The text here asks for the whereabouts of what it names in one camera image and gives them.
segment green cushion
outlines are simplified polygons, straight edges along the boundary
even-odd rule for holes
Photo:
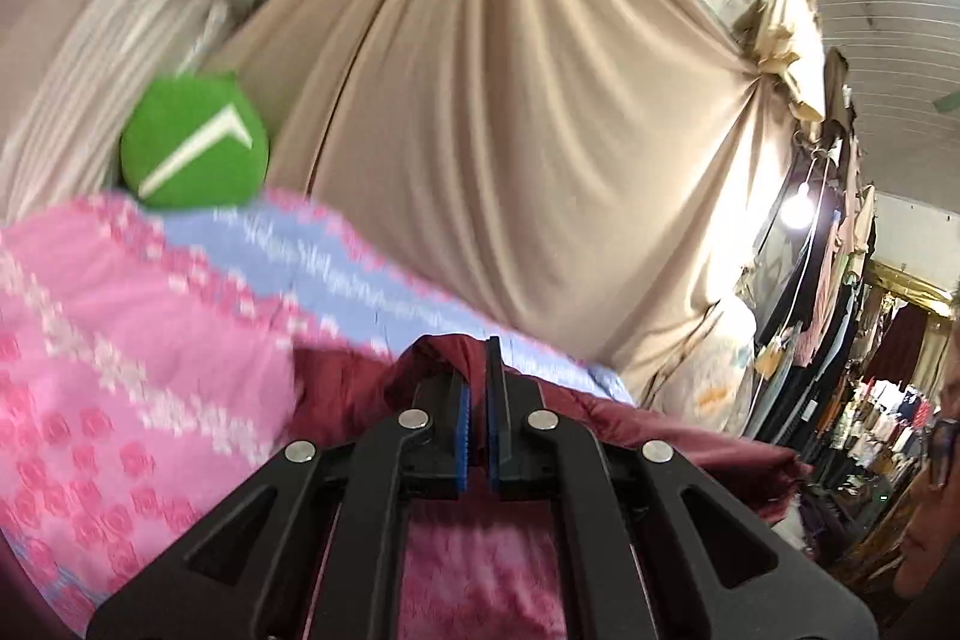
[[[242,204],[263,185],[269,143],[233,76],[156,79],[120,138],[120,170],[151,207]]]

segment curtain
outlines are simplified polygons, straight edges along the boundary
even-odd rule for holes
[[[917,368],[914,369],[910,384],[927,399],[936,399],[940,392],[952,327],[952,322],[944,317],[930,314],[926,318],[923,344],[920,345]]]
[[[270,0],[208,69],[274,134],[270,184],[635,398],[790,163],[785,100],[699,0]]]

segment maroon fabric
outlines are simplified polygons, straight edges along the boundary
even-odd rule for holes
[[[299,351],[304,400],[290,434],[321,447],[360,437],[413,402],[419,379],[456,367],[470,384],[472,432],[486,432],[484,345],[468,336],[421,338],[395,365],[347,351]],[[671,442],[774,522],[805,468],[795,453],[699,431],[656,413],[540,381],[546,407],[582,421],[600,439]],[[472,437],[472,463],[486,461]],[[400,586],[400,640],[560,640],[566,637],[550,504],[496,501],[479,467],[459,501],[415,501]]]
[[[472,432],[486,432],[484,343],[447,335],[420,338],[393,365],[344,350],[296,352],[296,375],[304,384],[304,400],[291,424],[291,435],[322,448],[357,439],[373,424],[408,408],[419,380],[448,362],[469,380]],[[613,445],[634,448],[650,439],[664,439],[770,523],[784,517],[805,477],[805,466],[786,448],[714,434],[659,413],[535,380],[550,410],[586,424],[601,441]],[[470,462],[485,463],[477,447],[474,434]]]
[[[925,331],[926,312],[915,304],[902,307],[883,335],[864,377],[890,381],[901,389],[906,387],[917,368]]]

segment metal screw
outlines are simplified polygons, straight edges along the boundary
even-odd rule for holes
[[[411,410],[403,410],[403,413],[400,413],[400,418],[397,418],[397,420],[400,421],[400,426],[404,429],[422,429],[430,423],[430,416],[424,413],[423,410],[412,408]]]
[[[311,458],[317,455],[317,448],[312,442],[307,442],[305,439],[298,439],[283,449],[283,455],[286,456],[287,461],[302,464],[304,461],[310,461]]]
[[[673,458],[673,447],[662,439],[652,439],[643,443],[641,453],[647,461],[653,461],[655,464],[665,464]]]
[[[560,423],[557,413],[551,413],[550,410],[534,410],[527,415],[527,423],[539,432],[549,432],[550,429],[556,429]]]

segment textile stall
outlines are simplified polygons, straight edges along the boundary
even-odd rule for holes
[[[295,424],[386,414],[352,371],[425,333],[500,335],[598,435],[700,442],[784,512],[796,456],[717,432],[767,398],[743,271],[808,164],[824,217],[803,295],[778,295],[798,367],[830,367],[817,399],[862,292],[869,196],[838,185],[851,128],[844,174],[827,162],[815,0],[0,0],[0,20],[0,554],[72,629]],[[314,404],[330,389],[342,415]],[[520,558],[549,560],[512,520]],[[512,545],[452,525],[480,535],[466,574]],[[506,626],[557,601],[524,572]],[[541,613],[531,636],[555,633]]]
[[[942,315],[952,312],[947,292],[873,261],[864,280],[869,292],[841,381],[787,442],[813,466],[820,517],[832,516],[842,529],[824,563],[843,555],[838,573],[851,582],[882,561],[896,565],[896,545],[919,499],[910,485],[923,467],[926,430],[955,349],[952,321]]]

